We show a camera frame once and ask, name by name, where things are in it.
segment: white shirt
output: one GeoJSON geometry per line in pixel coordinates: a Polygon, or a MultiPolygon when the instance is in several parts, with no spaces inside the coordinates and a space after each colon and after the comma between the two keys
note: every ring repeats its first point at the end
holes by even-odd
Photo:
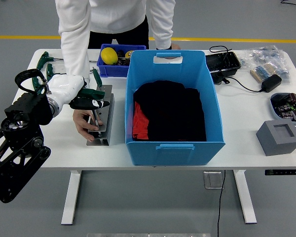
{"type": "MultiPolygon", "coordinates": [[[[87,47],[90,31],[122,33],[145,19],[146,0],[55,0],[61,49],[68,75],[89,78],[87,47]]],[[[150,28],[156,47],[171,45],[175,0],[148,0],[150,28]]]]}

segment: power adapter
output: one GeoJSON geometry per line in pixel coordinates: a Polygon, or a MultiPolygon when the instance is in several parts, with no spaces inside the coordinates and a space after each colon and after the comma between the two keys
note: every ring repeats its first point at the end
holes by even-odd
{"type": "Polygon", "coordinates": [[[281,82],[282,79],[278,75],[274,74],[262,82],[261,90],[265,92],[270,92],[276,87],[278,87],[281,84],[281,82]]]}

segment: hand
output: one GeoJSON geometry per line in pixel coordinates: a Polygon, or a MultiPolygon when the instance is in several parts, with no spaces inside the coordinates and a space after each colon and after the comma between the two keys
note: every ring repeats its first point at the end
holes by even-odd
{"type": "Polygon", "coordinates": [[[171,43],[171,48],[174,49],[174,50],[180,50],[180,46],[178,44],[175,44],[175,43],[171,43]]]}
{"type": "MultiPolygon", "coordinates": [[[[89,117],[94,121],[93,114],[90,110],[74,110],[73,120],[78,133],[80,133],[89,142],[94,140],[94,136],[88,133],[88,130],[97,131],[99,128],[95,125],[88,123],[89,117]]],[[[99,125],[103,125],[103,122],[98,117],[99,125]]]]}

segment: small parts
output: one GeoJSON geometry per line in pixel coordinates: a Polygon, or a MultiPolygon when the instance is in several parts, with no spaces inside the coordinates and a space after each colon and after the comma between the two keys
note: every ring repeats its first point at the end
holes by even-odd
{"type": "Polygon", "coordinates": [[[118,59],[116,65],[118,66],[129,66],[130,64],[130,58],[126,58],[126,59],[118,59]]]}
{"type": "Polygon", "coordinates": [[[276,95],[271,99],[271,103],[279,117],[296,121],[296,94],[276,95]]]}
{"type": "Polygon", "coordinates": [[[125,54],[125,58],[130,58],[130,56],[132,56],[132,52],[134,52],[133,50],[129,50],[126,54],[125,54]]]}
{"type": "Polygon", "coordinates": [[[123,51],[123,50],[119,50],[119,51],[117,52],[117,56],[118,56],[119,58],[124,57],[124,51],[123,51]]]}
{"type": "Polygon", "coordinates": [[[268,77],[275,74],[275,67],[270,63],[265,63],[262,66],[257,66],[253,70],[250,70],[250,74],[258,81],[262,82],[266,80],[268,77]]]}

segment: gray floor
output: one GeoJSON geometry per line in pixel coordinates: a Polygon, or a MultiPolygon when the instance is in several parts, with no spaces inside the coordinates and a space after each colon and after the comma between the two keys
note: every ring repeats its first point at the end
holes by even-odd
{"type": "MultiPolygon", "coordinates": [[[[0,35],[57,35],[53,1],[0,0],[0,35]]],[[[178,0],[174,37],[296,40],[296,6],[280,0],[178,0]]],[[[182,49],[274,44],[296,66],[295,43],[180,41],[182,49]]],[[[59,40],[0,39],[0,123],[13,101],[14,77],[39,48],[59,40]]],[[[257,224],[244,224],[232,171],[226,172],[220,234],[296,237],[296,176],[246,172],[257,224]]],[[[60,225],[69,171],[39,171],[17,198],[0,202],[0,237],[85,237],[88,233],[210,233],[217,235],[219,190],[207,190],[201,171],[86,171],[74,225],[60,225]]]]}

